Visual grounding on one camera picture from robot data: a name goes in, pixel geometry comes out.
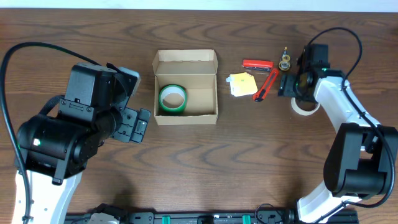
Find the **white tape roll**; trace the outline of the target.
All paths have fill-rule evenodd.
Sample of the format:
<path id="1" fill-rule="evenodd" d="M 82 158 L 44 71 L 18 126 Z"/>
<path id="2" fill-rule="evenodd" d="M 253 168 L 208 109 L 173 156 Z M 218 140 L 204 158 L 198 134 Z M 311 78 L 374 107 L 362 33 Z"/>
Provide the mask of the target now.
<path id="1" fill-rule="evenodd" d="M 291 98 L 290 104 L 291 104 L 292 109 L 293 109 L 297 114 L 299 114 L 299 115 L 301 115 L 301 116 L 310 116 L 310 115 L 314 114 L 315 112 L 317 112 L 317 111 L 319 110 L 319 108 L 320 108 L 320 104 L 317 103 L 317 104 L 315 105 L 315 108 L 314 108 L 314 109 L 312 109 L 312 110 L 304 110 L 304 109 L 302 109 L 301 107 L 299 107 L 299 105 L 297 104 L 295 98 Z"/>

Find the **green tape roll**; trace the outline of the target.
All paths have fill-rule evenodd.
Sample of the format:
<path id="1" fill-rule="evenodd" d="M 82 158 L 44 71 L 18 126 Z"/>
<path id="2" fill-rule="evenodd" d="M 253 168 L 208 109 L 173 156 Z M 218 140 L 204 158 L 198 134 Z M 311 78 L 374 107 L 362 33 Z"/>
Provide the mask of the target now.
<path id="1" fill-rule="evenodd" d="M 168 112 L 182 113 L 187 105 L 187 93 L 179 85 L 167 85 L 159 93 L 159 105 Z"/>

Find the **brown cardboard box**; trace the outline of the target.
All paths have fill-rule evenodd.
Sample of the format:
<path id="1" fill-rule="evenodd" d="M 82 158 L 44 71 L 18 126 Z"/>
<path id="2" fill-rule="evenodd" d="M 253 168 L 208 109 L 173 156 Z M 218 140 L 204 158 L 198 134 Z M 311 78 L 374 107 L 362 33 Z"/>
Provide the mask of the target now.
<path id="1" fill-rule="evenodd" d="M 152 66 L 154 118 L 159 126 L 216 124 L 218 60 L 214 50 L 158 50 Z M 185 89 L 187 105 L 182 113 L 168 113 L 160 107 L 159 93 L 167 85 Z"/>

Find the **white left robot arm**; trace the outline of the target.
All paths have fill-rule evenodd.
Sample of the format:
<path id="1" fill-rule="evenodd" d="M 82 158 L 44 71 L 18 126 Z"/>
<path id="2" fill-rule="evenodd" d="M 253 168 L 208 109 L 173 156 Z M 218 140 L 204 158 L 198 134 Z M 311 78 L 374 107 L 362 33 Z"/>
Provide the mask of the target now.
<path id="1" fill-rule="evenodd" d="M 127 108 L 139 73 L 90 63 L 73 66 L 55 96 L 17 132 L 30 188 L 29 223 L 63 223 L 88 159 L 111 138 L 142 142 L 150 111 Z"/>

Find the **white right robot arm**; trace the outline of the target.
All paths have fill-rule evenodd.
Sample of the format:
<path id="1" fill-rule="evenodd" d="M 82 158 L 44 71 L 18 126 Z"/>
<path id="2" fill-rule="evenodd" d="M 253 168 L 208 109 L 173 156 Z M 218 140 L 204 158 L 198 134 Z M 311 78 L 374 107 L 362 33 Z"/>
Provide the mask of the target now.
<path id="1" fill-rule="evenodd" d="M 282 76 L 279 96 L 316 103 L 335 131 L 323 168 L 323 181 L 297 202 L 304 223 L 325 223 L 347 205 L 375 195 L 390 196 L 394 188 L 397 130 L 383 126 L 361 105 L 341 70 L 328 61 L 328 46 L 308 44 L 297 62 L 298 74 Z"/>

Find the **red stapler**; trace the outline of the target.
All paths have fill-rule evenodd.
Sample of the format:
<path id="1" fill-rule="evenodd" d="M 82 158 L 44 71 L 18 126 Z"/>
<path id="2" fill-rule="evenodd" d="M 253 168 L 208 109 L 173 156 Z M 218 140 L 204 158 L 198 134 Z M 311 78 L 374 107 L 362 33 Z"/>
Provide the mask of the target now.
<path id="1" fill-rule="evenodd" d="M 269 72 L 274 68 L 274 63 L 268 60 L 244 59 L 243 67 L 248 70 Z"/>

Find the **red utility knife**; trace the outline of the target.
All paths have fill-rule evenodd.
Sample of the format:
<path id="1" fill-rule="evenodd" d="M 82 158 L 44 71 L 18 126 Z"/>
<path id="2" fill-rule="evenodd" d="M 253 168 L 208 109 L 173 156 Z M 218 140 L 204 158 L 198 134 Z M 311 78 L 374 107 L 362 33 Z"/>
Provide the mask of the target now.
<path id="1" fill-rule="evenodd" d="M 270 92 L 270 89 L 271 89 L 272 85 L 274 84 L 278 74 L 279 74 L 279 71 L 276 68 L 273 68 L 270 71 L 270 74 L 267 77 L 267 79 L 264 82 L 264 84 L 262 85 L 262 87 L 255 94 L 253 94 L 253 96 L 252 96 L 252 99 L 255 102 L 261 102 L 261 101 L 263 101 L 266 98 L 266 96 Z"/>

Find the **white yellow sticky note pad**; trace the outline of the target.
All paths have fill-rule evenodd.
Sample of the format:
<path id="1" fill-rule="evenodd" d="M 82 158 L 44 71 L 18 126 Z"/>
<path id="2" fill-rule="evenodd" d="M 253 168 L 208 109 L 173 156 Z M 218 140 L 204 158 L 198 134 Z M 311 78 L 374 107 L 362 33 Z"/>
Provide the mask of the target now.
<path id="1" fill-rule="evenodd" d="M 230 74 L 226 78 L 231 94 L 235 97 L 253 95 L 258 91 L 254 76 L 247 72 Z"/>

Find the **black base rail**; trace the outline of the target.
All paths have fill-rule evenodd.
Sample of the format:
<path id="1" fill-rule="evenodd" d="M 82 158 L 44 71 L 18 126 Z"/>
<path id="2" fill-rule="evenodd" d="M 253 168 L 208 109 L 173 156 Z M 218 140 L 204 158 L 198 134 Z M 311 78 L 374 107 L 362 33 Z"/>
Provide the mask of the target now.
<path id="1" fill-rule="evenodd" d="M 65 223 L 119 223 L 119 224 L 298 224 L 298 213 L 293 209 L 275 208 L 262 204 L 255 211 L 240 212 L 172 212 L 158 213 L 154 210 L 130 212 L 102 203 L 85 214 L 68 214 Z"/>

